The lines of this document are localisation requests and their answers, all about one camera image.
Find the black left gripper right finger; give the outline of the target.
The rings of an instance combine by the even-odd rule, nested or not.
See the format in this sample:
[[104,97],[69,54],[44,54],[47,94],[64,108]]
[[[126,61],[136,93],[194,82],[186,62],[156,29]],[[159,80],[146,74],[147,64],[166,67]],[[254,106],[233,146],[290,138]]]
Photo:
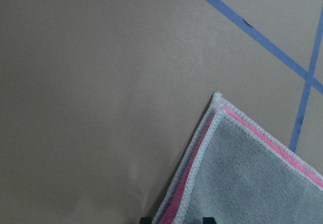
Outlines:
[[203,217],[202,223],[203,224],[216,224],[216,220],[214,217]]

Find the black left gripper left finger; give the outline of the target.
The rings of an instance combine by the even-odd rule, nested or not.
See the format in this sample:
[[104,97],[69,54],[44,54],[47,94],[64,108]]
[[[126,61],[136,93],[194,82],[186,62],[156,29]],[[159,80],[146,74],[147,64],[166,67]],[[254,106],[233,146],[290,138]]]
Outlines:
[[152,224],[153,217],[142,217],[140,219],[140,224]]

